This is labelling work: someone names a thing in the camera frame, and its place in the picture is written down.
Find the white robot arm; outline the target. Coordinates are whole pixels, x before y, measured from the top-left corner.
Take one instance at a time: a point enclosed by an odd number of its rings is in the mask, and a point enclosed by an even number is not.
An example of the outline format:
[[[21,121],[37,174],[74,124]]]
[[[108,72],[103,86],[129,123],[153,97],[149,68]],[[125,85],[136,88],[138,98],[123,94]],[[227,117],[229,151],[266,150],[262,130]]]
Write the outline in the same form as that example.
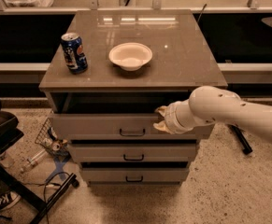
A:
[[[224,123],[272,144],[272,105],[246,102],[232,91],[202,86],[187,100],[162,105],[156,112],[163,120],[153,127],[161,132],[182,134],[195,127]]]

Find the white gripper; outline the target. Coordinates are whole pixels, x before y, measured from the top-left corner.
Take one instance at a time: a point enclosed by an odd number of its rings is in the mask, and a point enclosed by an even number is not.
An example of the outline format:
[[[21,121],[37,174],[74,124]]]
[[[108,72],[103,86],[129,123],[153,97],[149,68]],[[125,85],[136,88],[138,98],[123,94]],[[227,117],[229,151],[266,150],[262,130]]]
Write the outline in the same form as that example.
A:
[[[180,134],[187,133],[192,129],[190,126],[192,113],[187,101],[175,102],[168,107],[162,105],[155,109],[155,113],[165,117],[165,121],[153,124],[153,127],[158,131]]]

